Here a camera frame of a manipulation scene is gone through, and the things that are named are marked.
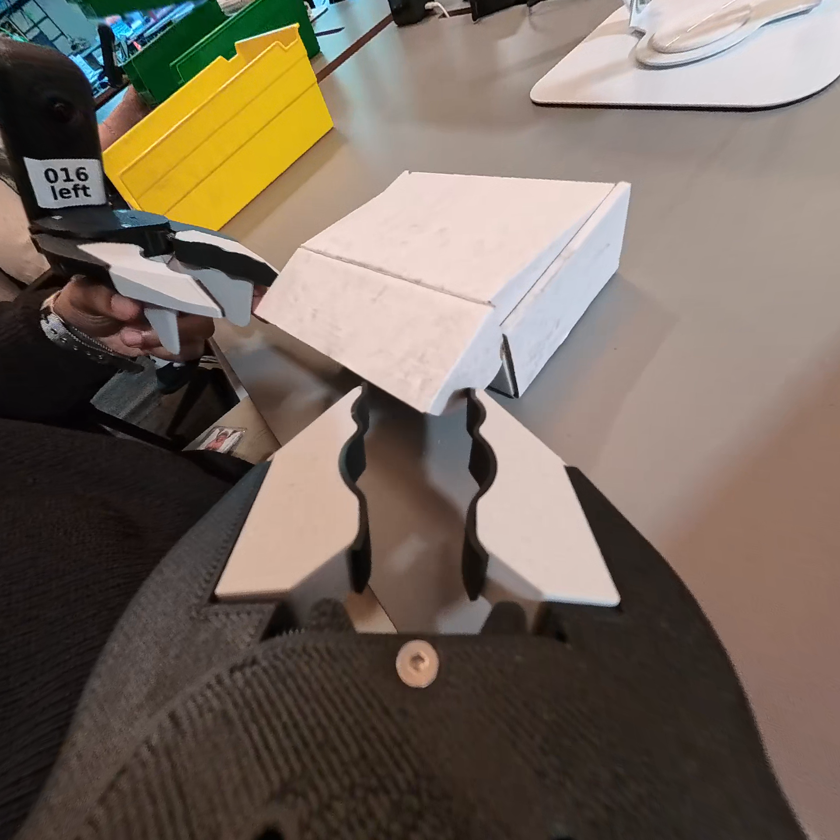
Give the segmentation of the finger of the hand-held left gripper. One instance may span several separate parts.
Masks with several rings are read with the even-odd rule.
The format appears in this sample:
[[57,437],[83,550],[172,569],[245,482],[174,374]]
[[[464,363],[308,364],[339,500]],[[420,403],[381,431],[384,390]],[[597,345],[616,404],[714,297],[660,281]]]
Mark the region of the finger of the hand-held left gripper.
[[189,275],[157,258],[143,256],[141,247],[121,243],[80,245],[78,251],[95,266],[107,269],[115,290],[143,305],[143,315],[169,354],[182,355],[179,315],[221,318],[222,309]]
[[269,288],[279,276],[256,252],[218,232],[177,228],[172,245],[171,268],[196,280],[238,327],[251,320],[256,288]]

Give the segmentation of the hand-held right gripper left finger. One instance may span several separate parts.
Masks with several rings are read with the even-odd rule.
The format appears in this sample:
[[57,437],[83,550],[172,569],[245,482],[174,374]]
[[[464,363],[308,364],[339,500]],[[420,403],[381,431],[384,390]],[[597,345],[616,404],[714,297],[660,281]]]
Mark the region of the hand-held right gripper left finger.
[[370,580],[359,479],[370,416],[360,385],[273,455],[216,583],[219,602],[343,602]]

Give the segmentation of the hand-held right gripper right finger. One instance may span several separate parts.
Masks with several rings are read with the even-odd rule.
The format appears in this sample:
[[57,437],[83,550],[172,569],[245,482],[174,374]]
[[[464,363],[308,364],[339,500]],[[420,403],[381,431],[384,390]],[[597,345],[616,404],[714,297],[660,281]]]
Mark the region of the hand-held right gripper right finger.
[[471,601],[616,607],[620,595],[567,465],[483,391],[467,395],[461,575]]

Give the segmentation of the white cardboard mailer box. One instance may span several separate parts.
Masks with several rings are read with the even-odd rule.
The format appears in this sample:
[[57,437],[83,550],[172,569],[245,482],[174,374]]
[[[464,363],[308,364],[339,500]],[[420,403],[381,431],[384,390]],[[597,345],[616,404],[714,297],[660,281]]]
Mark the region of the white cardboard mailer box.
[[420,413],[517,398],[617,272],[631,190],[405,171],[300,245],[257,316]]

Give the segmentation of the person's left forearm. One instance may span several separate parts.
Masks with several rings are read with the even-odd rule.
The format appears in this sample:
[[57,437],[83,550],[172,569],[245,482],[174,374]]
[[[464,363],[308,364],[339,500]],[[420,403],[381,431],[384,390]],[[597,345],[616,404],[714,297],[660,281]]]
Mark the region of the person's left forearm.
[[56,427],[93,425],[91,400],[113,376],[142,372],[68,328],[51,308],[51,290],[1,304],[2,419]]

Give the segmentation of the another person's forearm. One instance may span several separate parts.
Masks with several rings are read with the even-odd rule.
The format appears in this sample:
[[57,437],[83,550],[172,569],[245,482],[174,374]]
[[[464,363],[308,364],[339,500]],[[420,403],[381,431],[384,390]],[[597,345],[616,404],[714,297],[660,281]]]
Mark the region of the another person's forearm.
[[98,137],[102,151],[116,143],[152,110],[144,97],[133,86],[125,88],[120,101],[98,124]]

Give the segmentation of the grey desk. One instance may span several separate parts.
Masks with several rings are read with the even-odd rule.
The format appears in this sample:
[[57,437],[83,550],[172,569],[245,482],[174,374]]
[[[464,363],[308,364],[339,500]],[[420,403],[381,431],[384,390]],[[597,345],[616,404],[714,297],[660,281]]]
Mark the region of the grey desk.
[[281,268],[404,171],[629,182],[617,275],[500,403],[679,573],[810,838],[838,838],[838,82],[762,112],[544,108],[615,2],[387,25],[226,226]]

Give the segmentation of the person's left hand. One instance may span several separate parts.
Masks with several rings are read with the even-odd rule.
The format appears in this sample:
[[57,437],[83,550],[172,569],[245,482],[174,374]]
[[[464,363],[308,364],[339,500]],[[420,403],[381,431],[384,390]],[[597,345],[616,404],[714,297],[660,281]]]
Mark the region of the person's left hand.
[[143,306],[84,276],[74,276],[51,301],[55,315],[76,331],[99,341],[110,351],[166,362],[189,362],[201,358],[215,331],[214,321],[181,314],[178,328],[181,352],[172,353],[144,316]]

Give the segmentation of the small photo card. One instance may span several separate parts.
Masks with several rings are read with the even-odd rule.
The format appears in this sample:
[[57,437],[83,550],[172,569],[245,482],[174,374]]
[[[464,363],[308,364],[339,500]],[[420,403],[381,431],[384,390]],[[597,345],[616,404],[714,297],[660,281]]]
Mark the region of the small photo card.
[[196,451],[211,452],[222,455],[235,455],[238,447],[243,443],[247,429],[244,427],[213,426],[195,444]]

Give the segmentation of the yellow plastic bin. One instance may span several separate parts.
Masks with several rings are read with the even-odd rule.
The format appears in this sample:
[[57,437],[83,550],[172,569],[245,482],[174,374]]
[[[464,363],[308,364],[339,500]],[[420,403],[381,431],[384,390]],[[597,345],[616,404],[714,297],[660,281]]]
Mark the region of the yellow plastic bin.
[[299,24],[235,47],[104,151],[131,207],[219,231],[333,128]]

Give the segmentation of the green plastic bin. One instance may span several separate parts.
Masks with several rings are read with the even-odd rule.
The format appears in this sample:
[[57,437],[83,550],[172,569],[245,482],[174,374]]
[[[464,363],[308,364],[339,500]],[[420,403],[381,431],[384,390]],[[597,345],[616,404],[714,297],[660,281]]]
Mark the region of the green plastic bin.
[[321,53],[302,1],[76,2],[98,25],[102,70],[108,86],[98,106],[133,87],[149,105],[168,99],[216,58],[258,35],[297,25],[309,58]]

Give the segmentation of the person's black sweater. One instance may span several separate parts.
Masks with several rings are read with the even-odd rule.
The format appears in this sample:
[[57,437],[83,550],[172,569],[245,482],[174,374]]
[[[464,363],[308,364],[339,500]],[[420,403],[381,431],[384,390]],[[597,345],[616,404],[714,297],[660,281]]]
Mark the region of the person's black sweater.
[[37,800],[126,605],[250,467],[2,420],[2,838]]

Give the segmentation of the white document stand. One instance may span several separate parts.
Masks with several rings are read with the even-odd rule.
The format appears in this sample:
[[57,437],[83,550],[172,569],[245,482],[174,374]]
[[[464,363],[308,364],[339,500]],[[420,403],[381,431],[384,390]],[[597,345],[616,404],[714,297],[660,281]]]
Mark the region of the white document stand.
[[687,66],[649,69],[634,57],[620,7],[538,80],[539,106],[761,111],[802,102],[839,76],[838,2],[761,27],[732,49]]

